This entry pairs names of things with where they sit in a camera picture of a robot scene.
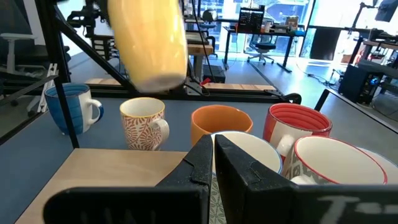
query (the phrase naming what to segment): computer monitor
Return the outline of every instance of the computer monitor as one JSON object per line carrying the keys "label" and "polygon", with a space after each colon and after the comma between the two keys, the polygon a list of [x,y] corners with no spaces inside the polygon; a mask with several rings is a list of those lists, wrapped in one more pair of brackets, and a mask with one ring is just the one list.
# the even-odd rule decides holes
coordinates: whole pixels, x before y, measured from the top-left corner
{"label": "computer monitor", "polygon": [[375,20],[390,22],[398,6],[398,0],[384,0],[380,3]]}

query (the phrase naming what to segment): blue mug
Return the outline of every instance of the blue mug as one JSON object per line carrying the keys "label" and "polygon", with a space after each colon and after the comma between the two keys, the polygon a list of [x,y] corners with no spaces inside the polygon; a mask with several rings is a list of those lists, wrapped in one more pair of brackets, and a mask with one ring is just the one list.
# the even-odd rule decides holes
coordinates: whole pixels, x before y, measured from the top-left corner
{"label": "blue mug", "polygon": [[[104,115],[102,104],[98,100],[91,99],[91,92],[88,85],[64,83],[63,90],[67,98],[69,112],[76,134],[86,132],[92,124],[98,122]],[[69,134],[57,90],[55,87],[52,87],[46,90],[44,95],[53,120],[61,129],[62,133]],[[93,106],[98,109],[98,116],[96,118],[93,118]]]}

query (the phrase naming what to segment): mug handle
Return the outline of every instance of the mug handle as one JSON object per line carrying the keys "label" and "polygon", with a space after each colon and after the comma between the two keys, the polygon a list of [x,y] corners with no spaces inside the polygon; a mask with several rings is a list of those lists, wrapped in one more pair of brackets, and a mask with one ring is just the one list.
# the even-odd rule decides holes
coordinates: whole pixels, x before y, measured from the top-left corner
{"label": "mug handle", "polygon": [[299,185],[317,184],[313,179],[311,179],[310,177],[308,177],[306,175],[299,175],[299,176],[293,177],[290,181],[295,184],[299,184]]}
{"label": "mug handle", "polygon": [[295,139],[293,138],[293,136],[288,134],[282,136],[282,138],[280,139],[278,146],[276,147],[276,151],[278,151],[278,153],[280,154],[282,158],[282,163],[285,162],[285,158],[292,148],[294,142]]}
{"label": "mug handle", "polygon": [[167,140],[167,138],[169,138],[169,133],[170,133],[169,124],[164,119],[159,118],[159,119],[153,120],[151,123],[149,123],[149,126],[151,128],[160,128],[160,134],[162,135],[162,139],[160,140],[160,143],[158,143],[157,145],[155,145],[152,148],[152,150],[155,150],[163,142],[165,142]]}
{"label": "mug handle", "polygon": [[104,116],[104,107],[102,106],[102,103],[100,103],[98,100],[88,99],[87,103],[97,107],[98,109],[98,117],[88,120],[88,124],[92,125],[97,123]]}

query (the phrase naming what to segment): ceramic cup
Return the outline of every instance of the ceramic cup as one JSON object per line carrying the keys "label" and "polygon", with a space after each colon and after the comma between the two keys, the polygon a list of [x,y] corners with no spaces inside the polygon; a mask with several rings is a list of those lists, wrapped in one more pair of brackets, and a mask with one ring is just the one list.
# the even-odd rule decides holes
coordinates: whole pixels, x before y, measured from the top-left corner
{"label": "ceramic cup", "polygon": [[286,157],[282,175],[296,184],[386,184],[385,170],[362,150],[337,139],[306,136]]}
{"label": "ceramic cup", "polygon": [[[91,92],[88,85],[64,83],[62,86],[67,98],[75,132],[76,134],[84,133],[91,125],[102,118],[104,115],[104,108],[98,100],[91,99]],[[63,117],[57,89],[55,87],[49,88],[44,92],[44,95],[53,120],[63,134],[69,134],[65,118]],[[98,110],[98,116],[96,118],[93,118],[93,106]]]}
{"label": "ceramic cup", "polygon": [[155,151],[169,137],[164,120],[165,105],[149,98],[134,98],[120,105],[120,113],[129,149]]}
{"label": "ceramic cup", "polygon": [[[222,134],[235,145],[259,162],[280,174],[282,172],[282,159],[279,153],[268,142],[251,134],[240,131],[222,131],[211,135],[213,143],[216,134]],[[216,177],[215,154],[213,150],[213,177],[211,178],[210,217],[209,223],[226,223],[220,190]]]}
{"label": "ceramic cup", "polygon": [[245,112],[232,106],[202,106],[191,115],[191,142],[194,146],[204,134],[220,131],[250,133],[253,121]]}
{"label": "ceramic cup", "polygon": [[[267,141],[240,131],[221,131],[211,135],[213,144],[215,142],[216,134],[222,134],[243,151],[276,173],[280,174],[282,171],[282,159],[276,149]],[[213,172],[216,172],[215,165],[215,154],[213,150]]]}
{"label": "ceramic cup", "polygon": [[278,103],[268,110],[263,138],[278,150],[284,161],[297,139],[310,135],[329,136],[331,127],[331,121],[316,110]]}
{"label": "ceramic cup", "polygon": [[372,152],[367,149],[358,148],[365,152],[367,155],[372,157],[379,165],[384,169],[387,174],[388,184],[398,184],[398,166],[397,164],[391,162],[389,159],[385,158],[384,156]]}
{"label": "ceramic cup", "polygon": [[185,80],[188,51],[178,1],[108,0],[108,13],[138,91],[169,90]]}

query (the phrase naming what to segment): white mug with red leaf pattern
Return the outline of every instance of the white mug with red leaf pattern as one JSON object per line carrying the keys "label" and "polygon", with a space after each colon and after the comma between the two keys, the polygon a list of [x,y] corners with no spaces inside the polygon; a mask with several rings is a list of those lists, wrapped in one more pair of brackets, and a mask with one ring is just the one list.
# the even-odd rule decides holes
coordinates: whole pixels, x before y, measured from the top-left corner
{"label": "white mug with red leaf pattern", "polygon": [[156,151],[169,137],[162,101],[140,97],[120,105],[124,133],[129,149]]}

